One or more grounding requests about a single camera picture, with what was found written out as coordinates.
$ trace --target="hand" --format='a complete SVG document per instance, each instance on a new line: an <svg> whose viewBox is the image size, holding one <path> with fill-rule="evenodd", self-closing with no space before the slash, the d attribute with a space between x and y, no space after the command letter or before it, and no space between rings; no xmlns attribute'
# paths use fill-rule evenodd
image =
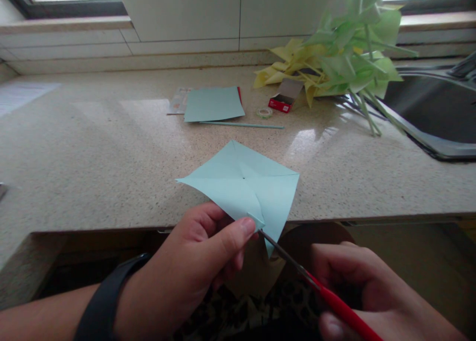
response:
<svg viewBox="0 0 476 341"><path fill-rule="evenodd" d="M346 283L362 291L355 312L385 341L466 340L375 253L350 242L312 245L314 275L328 288ZM319 328L325 341L360 340L331 312Z"/></svg>
<svg viewBox="0 0 476 341"><path fill-rule="evenodd" d="M213 202L188 210L152 259L126 283L115 333L121 340L171 335L194 312L210 285L217 289L243 267L253 237L250 218L232 220Z"/></svg>

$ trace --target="sink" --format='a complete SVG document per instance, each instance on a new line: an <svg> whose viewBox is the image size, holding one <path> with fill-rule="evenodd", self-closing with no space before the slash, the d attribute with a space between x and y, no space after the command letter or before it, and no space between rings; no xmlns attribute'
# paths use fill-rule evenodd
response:
<svg viewBox="0 0 476 341"><path fill-rule="evenodd" d="M476 85L441 69L400 71L381 100L387 113L433 157L476 159Z"/></svg>

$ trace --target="light blue straw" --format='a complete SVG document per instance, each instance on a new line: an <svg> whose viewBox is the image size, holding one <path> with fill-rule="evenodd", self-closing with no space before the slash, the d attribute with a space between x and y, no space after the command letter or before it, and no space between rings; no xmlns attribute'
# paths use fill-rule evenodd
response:
<svg viewBox="0 0 476 341"><path fill-rule="evenodd" d="M251 128L284 129L283 126L279 126L279 125L262 125L262 124L246 124L246 123L200 122L200 124L233 125L233 126L247 126Z"/></svg>

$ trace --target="tape roll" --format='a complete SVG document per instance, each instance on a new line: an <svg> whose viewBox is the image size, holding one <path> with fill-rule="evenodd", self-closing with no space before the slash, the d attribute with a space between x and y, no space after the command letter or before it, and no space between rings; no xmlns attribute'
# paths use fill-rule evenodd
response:
<svg viewBox="0 0 476 341"><path fill-rule="evenodd" d="M258 108L256 114L263 119L268 119L273 115L273 110L269 107Z"/></svg>

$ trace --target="paper pinwheel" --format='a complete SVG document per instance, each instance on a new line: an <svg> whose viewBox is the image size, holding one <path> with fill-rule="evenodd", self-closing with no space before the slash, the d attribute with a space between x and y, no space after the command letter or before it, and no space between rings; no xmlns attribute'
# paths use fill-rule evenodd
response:
<svg viewBox="0 0 476 341"><path fill-rule="evenodd" d="M317 31L306 41L291 39L284 47L271 49L284 62L256 73L254 88L281 82L284 78L304 82L309 106L314 97L350 95L366 116L372 135L381 135L368 113L372 101L398 129L395 119L377 99L384 98L390 81L402 81L383 51L416 57L417 53L396 46L402 14L382 0L345 0L347 14L322 15Z"/></svg>
<svg viewBox="0 0 476 341"><path fill-rule="evenodd" d="M299 174L231 140L189 176L177 179L203 192L233 219L252 217L278 240L293 203ZM268 256L273 246L266 242Z"/></svg>

